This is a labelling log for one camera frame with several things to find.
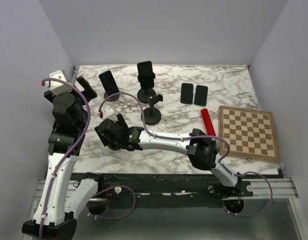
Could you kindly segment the black clamp stand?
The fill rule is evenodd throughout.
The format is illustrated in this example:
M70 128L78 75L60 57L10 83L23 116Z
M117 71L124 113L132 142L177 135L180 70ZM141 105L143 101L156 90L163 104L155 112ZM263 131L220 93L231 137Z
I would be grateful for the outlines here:
M149 98L149 107L144 110L144 120L147 125L156 125L161 120L161 112L157 108L155 108L154 105L162 101L163 96L161 94L158 94L154 97L151 96Z

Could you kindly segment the teal phone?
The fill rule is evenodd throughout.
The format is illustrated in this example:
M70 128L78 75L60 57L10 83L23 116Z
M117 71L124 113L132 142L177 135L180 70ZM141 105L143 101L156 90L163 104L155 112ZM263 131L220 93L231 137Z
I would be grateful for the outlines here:
M197 85L195 91L194 105L205 107L207 104L208 87Z

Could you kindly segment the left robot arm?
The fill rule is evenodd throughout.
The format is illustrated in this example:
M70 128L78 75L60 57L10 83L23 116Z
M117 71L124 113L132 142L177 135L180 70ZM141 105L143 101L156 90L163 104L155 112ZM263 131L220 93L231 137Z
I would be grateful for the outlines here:
M89 82L79 76L78 90L60 78L47 78L42 85L49 90L44 97L53 104L53 130L48 138L48 170L36 212L22 225L22 233L39 240L71 240L77 219L93 196L104 194L105 186L99 177L90 175L67 197L70 178L78 160L85 134L90 124L89 101L97 93Z

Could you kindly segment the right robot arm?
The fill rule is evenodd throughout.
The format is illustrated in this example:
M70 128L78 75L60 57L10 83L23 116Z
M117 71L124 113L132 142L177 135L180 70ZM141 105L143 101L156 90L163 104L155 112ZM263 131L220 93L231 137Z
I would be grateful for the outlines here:
M128 127L121 114L118 120L104 119L94 128L102 144L112 150L127 151L164 150L186 155L191 165L199 170L210 171L220 181L214 193L224 198L238 196L242 179L236 172L221 163L216 139L208 137L199 129L190 133L174 134L146 130L143 127Z

